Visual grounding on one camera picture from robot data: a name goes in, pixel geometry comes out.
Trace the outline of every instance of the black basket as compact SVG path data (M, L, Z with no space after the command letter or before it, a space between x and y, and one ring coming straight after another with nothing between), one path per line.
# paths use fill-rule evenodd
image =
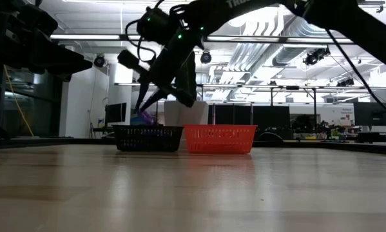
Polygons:
M176 126L113 127L117 149L121 151L177 151L184 129Z

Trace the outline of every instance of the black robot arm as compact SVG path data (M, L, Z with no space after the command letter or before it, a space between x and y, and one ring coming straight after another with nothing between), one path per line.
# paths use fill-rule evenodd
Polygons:
M357 0L196 0L173 7L170 15L157 8L148 9L139 20L141 26L137 30L141 36L165 45L145 74L146 80L173 94L186 106L192 106L192 97L172 90L169 85L193 48L204 48L202 39L229 20L273 4L285 5L316 26L341 32L386 64L386 25L364 12ZM157 15L165 18L156 20Z

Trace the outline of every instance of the plastic basket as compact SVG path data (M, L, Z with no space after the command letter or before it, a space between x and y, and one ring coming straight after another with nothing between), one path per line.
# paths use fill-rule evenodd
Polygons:
M117 149L121 151L177 151L183 130L175 126L113 127Z
M184 125L190 153L250 153L257 126Z

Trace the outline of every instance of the red basket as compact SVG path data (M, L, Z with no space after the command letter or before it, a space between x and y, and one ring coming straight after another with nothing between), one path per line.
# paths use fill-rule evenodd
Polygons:
M257 126L184 125L190 153L247 154Z

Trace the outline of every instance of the wooden table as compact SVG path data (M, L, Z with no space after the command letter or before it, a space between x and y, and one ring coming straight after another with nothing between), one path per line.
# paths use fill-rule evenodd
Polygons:
M0 150L1 231L386 231L386 156Z

